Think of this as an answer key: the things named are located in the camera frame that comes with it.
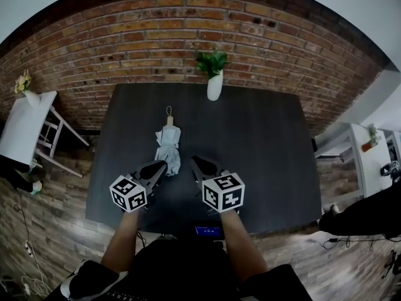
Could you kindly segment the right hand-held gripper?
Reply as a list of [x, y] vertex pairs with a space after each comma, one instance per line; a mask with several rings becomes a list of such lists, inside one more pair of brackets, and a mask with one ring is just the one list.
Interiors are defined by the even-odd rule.
[[244, 204], [245, 184], [236, 172], [223, 169], [213, 160], [192, 156], [190, 166], [199, 196], [208, 215], [238, 209]]

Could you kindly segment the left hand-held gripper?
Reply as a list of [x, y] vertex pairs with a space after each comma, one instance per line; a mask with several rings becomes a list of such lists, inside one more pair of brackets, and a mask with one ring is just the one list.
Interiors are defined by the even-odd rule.
[[123, 212], [141, 209], [148, 213], [155, 202], [155, 188], [166, 171], [167, 163], [159, 160], [142, 164], [134, 172], [119, 176], [109, 187], [113, 203]]

